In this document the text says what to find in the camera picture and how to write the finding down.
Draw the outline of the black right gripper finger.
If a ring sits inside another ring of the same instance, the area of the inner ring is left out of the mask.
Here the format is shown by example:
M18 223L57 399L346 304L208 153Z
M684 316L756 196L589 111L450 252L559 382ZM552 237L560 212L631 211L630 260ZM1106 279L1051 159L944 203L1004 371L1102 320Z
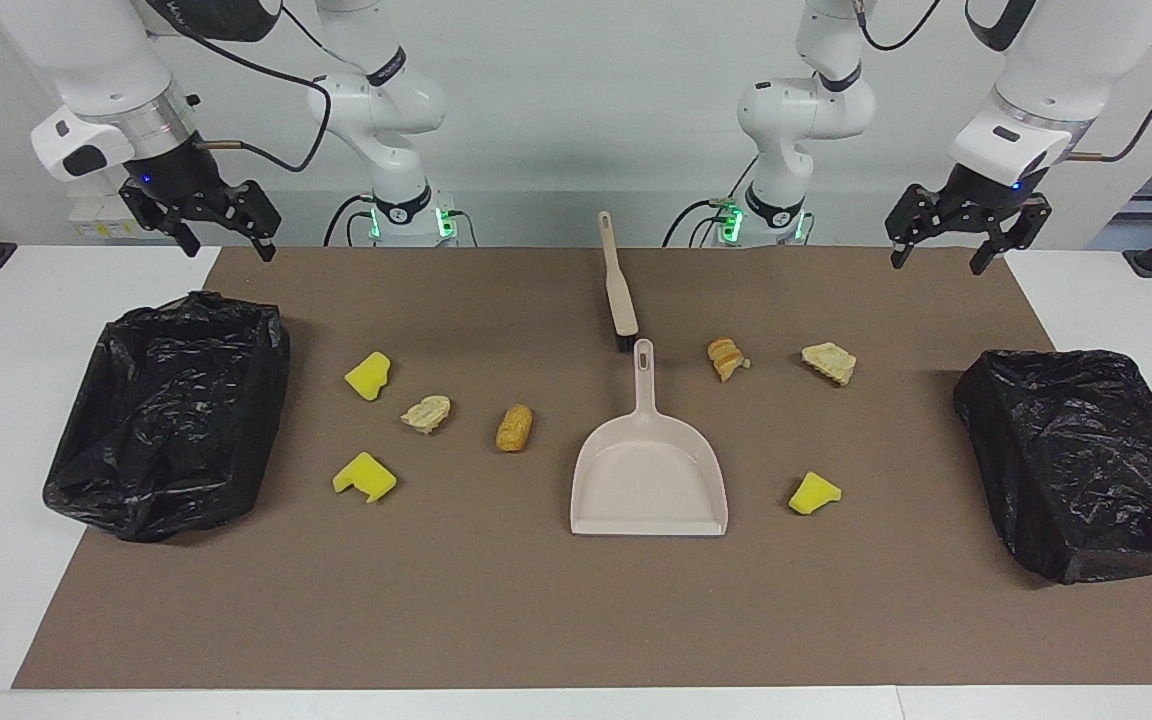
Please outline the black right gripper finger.
M142 229L165 234L188 258L196 258L200 251L200 241L180 217L177 206L170 204L162 206L159 200L152 199L132 182L124 182L119 188L119 196L131 211L134 222L141 225Z
M241 184L223 188L223 199L227 204L223 227L247 237L262 263L273 260L276 255L273 237L282 223L282 215L260 183L248 179Z

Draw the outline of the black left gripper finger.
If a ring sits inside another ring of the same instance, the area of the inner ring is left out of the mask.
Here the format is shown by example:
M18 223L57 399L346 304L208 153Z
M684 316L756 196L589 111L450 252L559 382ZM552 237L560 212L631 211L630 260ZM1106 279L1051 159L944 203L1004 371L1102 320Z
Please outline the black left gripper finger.
M986 240L980 243L969 263L973 275L986 273L996 256L1032 247L1038 233L1043 232L1043 225L1047 222L1051 211L1047 197L1034 195L1021 202L1018 209L1015 209L1009 228L1002 228L1002 220L998 219L998 213L987 211L982 215L973 229L986 234Z
M892 268L904 268L915 247L942 234L940 194L922 184L905 187L886 217L886 233L890 237Z

